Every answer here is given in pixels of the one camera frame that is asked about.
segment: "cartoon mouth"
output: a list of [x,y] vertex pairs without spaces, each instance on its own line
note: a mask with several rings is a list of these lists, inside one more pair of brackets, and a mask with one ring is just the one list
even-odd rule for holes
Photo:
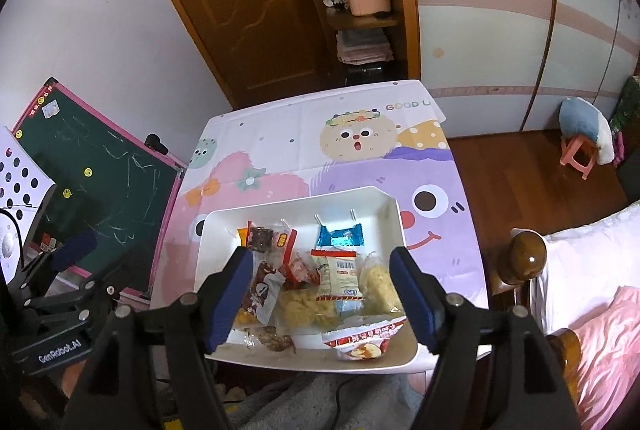
[[422,246],[424,246],[426,243],[430,242],[430,241],[439,241],[441,240],[441,236],[436,235],[433,232],[429,232],[429,236],[426,239],[421,240],[419,243],[415,243],[414,245],[411,246],[407,246],[406,249],[407,250],[415,250],[416,248],[420,248]]

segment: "wooden floor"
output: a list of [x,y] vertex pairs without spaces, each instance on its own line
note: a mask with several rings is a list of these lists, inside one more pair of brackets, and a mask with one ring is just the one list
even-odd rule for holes
[[450,139],[483,258],[514,228],[544,235],[592,223],[628,202],[611,165],[588,178],[559,164],[559,131]]

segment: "red cartoon nose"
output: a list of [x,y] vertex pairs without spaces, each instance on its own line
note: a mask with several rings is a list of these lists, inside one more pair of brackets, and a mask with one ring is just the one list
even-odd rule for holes
[[405,229],[411,228],[415,224],[415,216],[406,210],[400,212],[400,220],[402,221],[402,227]]

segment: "gray fabric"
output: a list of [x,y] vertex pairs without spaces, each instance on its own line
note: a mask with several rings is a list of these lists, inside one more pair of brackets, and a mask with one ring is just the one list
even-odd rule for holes
[[337,430],[411,426],[422,396],[411,388],[405,374],[301,374],[227,406],[227,415],[236,430],[328,430],[337,411],[336,391],[348,380],[340,389]]

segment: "cartoon eye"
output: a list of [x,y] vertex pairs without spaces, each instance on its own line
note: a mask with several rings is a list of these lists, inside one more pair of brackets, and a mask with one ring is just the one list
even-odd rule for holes
[[449,207],[449,197],[437,185],[422,185],[415,189],[412,198],[414,210],[422,217],[435,219],[440,217]]
[[207,218],[207,214],[200,214],[197,216],[191,226],[189,226],[189,238],[194,243],[199,243],[202,238],[202,230],[204,229],[204,219]]

